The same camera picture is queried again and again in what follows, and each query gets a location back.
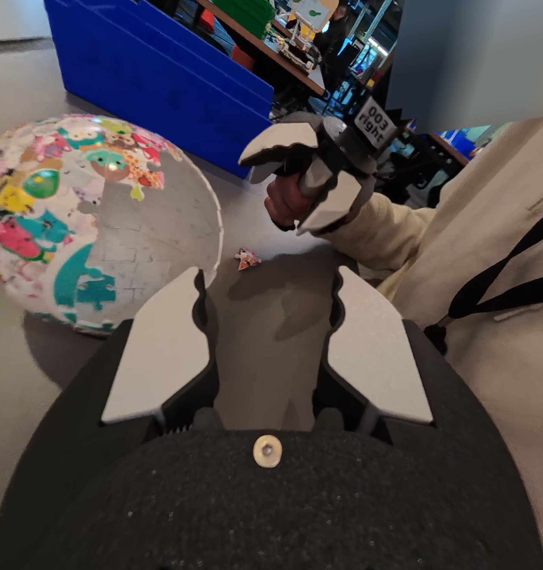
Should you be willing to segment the black tape strip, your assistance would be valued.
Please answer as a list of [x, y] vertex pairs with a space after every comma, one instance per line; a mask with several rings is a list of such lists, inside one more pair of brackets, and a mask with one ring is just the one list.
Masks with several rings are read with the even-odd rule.
[[3, 53], [27, 53], [29, 51], [43, 51], [54, 49], [51, 38], [25, 38], [0, 40], [0, 54]]

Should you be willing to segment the green plastic crates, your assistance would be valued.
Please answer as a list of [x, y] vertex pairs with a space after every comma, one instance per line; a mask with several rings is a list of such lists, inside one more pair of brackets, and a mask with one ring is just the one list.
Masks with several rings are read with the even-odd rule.
[[213, 4], [256, 38], [263, 40], [274, 19], [274, 1], [213, 1]]

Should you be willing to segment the wooden board with green print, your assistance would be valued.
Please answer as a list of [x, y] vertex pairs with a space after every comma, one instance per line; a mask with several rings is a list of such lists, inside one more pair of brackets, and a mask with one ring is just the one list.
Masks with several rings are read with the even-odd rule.
[[320, 32], [339, 6], [339, 1], [289, 1], [291, 12], [315, 32]]

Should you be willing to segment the person's right forearm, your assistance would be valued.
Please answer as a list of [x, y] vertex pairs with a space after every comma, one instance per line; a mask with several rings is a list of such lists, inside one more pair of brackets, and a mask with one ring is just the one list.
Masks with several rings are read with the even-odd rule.
[[396, 272], [418, 254], [435, 214], [435, 209], [412, 209], [376, 192], [320, 236], [368, 269]]

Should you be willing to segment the black badge reel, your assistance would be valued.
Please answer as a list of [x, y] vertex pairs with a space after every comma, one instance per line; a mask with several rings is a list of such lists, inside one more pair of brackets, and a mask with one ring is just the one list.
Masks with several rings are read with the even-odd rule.
[[425, 336], [430, 340], [432, 345], [436, 348], [436, 350], [442, 356], [445, 356], [448, 351], [446, 325], [442, 325], [439, 323], [428, 325], [427, 327], [425, 327], [423, 332]]

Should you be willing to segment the colourful puzzle piece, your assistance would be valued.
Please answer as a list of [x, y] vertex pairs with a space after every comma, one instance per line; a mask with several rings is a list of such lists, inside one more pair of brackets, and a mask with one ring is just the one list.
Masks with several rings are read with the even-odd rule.
[[234, 258], [238, 262], [238, 271], [243, 271], [262, 264], [262, 260], [259, 258], [255, 251], [251, 251], [244, 247], [241, 247], [238, 250], [238, 252], [234, 255]]

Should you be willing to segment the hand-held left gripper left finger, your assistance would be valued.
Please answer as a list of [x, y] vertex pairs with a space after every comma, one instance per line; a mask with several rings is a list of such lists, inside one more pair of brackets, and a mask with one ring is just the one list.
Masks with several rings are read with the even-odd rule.
[[102, 423], [191, 424], [198, 410], [214, 406], [219, 378], [205, 300], [204, 273], [190, 267], [138, 310]]

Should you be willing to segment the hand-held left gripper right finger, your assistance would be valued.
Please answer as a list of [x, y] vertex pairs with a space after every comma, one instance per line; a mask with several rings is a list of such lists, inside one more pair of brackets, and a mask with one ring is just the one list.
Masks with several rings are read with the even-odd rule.
[[383, 418], [431, 424], [408, 335], [392, 303], [346, 266], [336, 270], [332, 301], [317, 403], [338, 408], [345, 424]]

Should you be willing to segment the colourful puzzle ball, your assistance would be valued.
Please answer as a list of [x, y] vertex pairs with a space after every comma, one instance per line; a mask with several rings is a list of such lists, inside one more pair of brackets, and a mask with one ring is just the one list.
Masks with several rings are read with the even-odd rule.
[[202, 171], [137, 125], [69, 114], [0, 136], [0, 283], [31, 314], [105, 336], [190, 267], [210, 285], [221, 218]]

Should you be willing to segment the long wooden table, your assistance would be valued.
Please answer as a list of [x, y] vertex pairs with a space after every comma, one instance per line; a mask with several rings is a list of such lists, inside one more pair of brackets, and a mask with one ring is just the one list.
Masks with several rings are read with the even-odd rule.
[[198, 8], [194, 16], [194, 24], [198, 24], [205, 10], [210, 11], [220, 22], [239, 48], [254, 60], [253, 73], [267, 81], [279, 92], [280, 87], [299, 84], [312, 96], [324, 94], [323, 79], [320, 71], [316, 72], [318, 79], [314, 80], [295, 67], [278, 52], [277, 46], [265, 42], [265, 37], [254, 35], [241, 22], [223, 11], [220, 6], [211, 1], [196, 1]]

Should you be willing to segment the row of small blue bins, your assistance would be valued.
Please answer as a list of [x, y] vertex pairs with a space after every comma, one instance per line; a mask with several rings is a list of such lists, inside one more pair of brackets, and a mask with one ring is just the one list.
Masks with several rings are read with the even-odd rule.
[[471, 135], [470, 131], [472, 131], [472, 129], [440, 131], [437, 132], [436, 135], [469, 160], [471, 158], [471, 154], [477, 148], [474, 137]]

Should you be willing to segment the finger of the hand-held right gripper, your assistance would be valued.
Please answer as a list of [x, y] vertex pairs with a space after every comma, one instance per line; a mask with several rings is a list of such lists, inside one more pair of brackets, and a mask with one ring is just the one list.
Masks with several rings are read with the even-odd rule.
[[342, 170], [333, 188], [324, 188], [311, 209], [299, 222], [296, 235], [318, 232], [345, 217], [361, 191], [361, 183], [352, 174]]
[[276, 123], [252, 139], [240, 154], [240, 167], [250, 168], [248, 182], [256, 185], [271, 175], [299, 172], [317, 151], [318, 136], [308, 123]]

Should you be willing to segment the person's beige sweatshirt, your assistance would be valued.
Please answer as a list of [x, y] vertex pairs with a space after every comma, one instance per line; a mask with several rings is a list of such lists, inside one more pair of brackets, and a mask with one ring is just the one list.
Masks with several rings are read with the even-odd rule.
[[[446, 183], [418, 254], [379, 287], [420, 327], [446, 317], [471, 278], [543, 219], [543, 118], [507, 128]], [[452, 317], [447, 359], [492, 415], [543, 539], [543, 302]]]

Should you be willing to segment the stacked blue plastic bins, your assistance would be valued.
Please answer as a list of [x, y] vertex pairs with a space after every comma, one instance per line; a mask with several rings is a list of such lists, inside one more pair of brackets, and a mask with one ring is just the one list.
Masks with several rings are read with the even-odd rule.
[[44, 1], [64, 88], [221, 169], [270, 126], [274, 90], [147, 1]]

